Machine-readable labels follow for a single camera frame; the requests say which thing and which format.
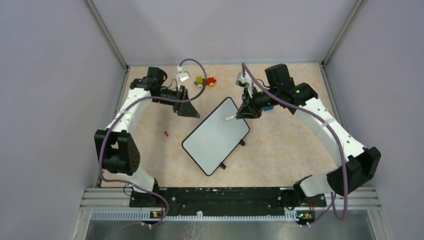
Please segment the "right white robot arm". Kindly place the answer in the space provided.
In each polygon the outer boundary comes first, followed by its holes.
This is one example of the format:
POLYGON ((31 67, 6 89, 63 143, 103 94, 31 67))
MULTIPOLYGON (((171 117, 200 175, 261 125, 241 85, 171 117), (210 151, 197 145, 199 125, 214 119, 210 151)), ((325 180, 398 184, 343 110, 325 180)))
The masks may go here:
POLYGON ((242 104, 236 119, 258 119, 263 108, 281 106, 301 120, 330 153, 337 168, 306 176, 294 186, 293 200, 307 206, 316 195, 335 193, 347 196, 375 176, 381 152, 366 147, 351 136, 329 113, 318 93, 307 83, 294 83, 286 64, 265 69, 268 86, 258 85, 245 64, 238 73, 236 85, 243 88, 242 104))

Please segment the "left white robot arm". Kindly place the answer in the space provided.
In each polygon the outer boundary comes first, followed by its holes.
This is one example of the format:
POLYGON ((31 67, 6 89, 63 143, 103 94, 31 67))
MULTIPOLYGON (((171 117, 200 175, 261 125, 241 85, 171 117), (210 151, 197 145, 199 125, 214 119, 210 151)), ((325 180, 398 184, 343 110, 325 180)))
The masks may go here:
POLYGON ((121 183, 131 184, 142 193, 141 200, 149 207, 160 202, 161 194, 154 189, 155 178, 141 167, 141 154, 132 136, 143 113, 151 103, 158 103, 171 106, 180 117, 200 118, 188 90, 184 86, 176 90, 163 86, 167 78, 164 70, 149 67, 145 77, 136 78, 130 84, 127 98, 114 120, 94 134, 101 170, 118 175, 121 183))

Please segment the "small whiteboard with stand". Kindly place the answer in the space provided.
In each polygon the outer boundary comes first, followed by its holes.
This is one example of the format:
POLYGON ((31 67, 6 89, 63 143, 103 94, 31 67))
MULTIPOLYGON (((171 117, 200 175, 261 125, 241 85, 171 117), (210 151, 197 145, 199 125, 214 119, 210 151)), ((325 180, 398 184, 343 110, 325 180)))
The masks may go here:
POLYGON ((218 168, 237 146, 244 146, 250 127, 244 119, 231 118, 238 107, 226 97, 182 142, 181 147, 206 176, 218 168))

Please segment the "red capped whiteboard marker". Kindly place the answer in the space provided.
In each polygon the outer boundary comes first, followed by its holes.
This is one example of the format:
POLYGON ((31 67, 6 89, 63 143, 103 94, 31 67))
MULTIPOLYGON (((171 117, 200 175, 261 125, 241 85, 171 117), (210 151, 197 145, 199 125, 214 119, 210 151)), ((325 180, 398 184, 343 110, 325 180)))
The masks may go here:
POLYGON ((236 117, 236 115, 229 116, 229 117, 225 118, 225 119, 224 119, 224 121, 227 121, 227 120, 233 119, 233 118, 235 118, 235 117, 236 117))

